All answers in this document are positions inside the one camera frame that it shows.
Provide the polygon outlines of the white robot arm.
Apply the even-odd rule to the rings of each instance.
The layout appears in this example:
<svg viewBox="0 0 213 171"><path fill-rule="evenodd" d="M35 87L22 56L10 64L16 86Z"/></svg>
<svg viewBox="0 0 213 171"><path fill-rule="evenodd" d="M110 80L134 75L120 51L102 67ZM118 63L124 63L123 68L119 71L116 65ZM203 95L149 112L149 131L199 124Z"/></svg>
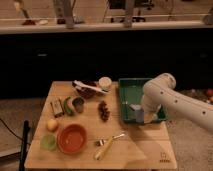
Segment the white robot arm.
<svg viewBox="0 0 213 171"><path fill-rule="evenodd" d="M213 133L213 105L185 96L174 90L173 75L163 73L143 86L141 106L145 114L154 114L160 105L177 111L200 127Z"/></svg>

